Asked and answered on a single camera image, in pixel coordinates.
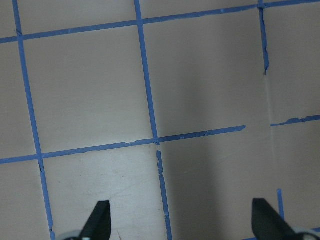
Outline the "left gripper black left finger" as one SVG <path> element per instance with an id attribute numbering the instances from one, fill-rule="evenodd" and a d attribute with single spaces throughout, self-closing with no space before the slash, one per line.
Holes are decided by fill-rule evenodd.
<path id="1" fill-rule="evenodd" d="M 110 201 L 98 201 L 84 225 L 80 240 L 109 240 L 111 237 Z"/>

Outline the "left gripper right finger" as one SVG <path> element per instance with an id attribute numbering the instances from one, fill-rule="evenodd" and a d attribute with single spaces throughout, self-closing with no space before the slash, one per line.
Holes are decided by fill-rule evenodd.
<path id="1" fill-rule="evenodd" d="M 254 198 L 251 228 L 257 240 L 299 240 L 300 235 L 281 218 L 264 198 Z"/>

